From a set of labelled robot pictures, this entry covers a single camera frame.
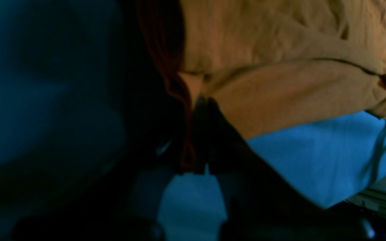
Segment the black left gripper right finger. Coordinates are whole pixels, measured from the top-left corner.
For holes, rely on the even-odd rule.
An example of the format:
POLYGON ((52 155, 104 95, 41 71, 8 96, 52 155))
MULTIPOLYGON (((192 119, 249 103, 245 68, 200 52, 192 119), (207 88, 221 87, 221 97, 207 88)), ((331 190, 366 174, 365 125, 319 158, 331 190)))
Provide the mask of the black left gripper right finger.
POLYGON ((206 101, 208 164, 222 190, 228 220, 221 241, 372 241, 363 218, 325 211, 294 190, 259 157, 225 119, 213 99, 206 101))

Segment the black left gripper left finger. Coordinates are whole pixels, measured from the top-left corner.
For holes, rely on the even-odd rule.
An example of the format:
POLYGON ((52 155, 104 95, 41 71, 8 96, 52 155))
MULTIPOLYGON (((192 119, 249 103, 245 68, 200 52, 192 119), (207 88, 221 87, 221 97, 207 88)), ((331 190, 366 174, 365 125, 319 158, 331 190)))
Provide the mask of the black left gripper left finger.
POLYGON ((158 122, 126 157, 58 210, 19 221, 13 241, 165 241, 158 221, 167 186, 178 174, 205 171, 189 150, 183 109, 158 122))

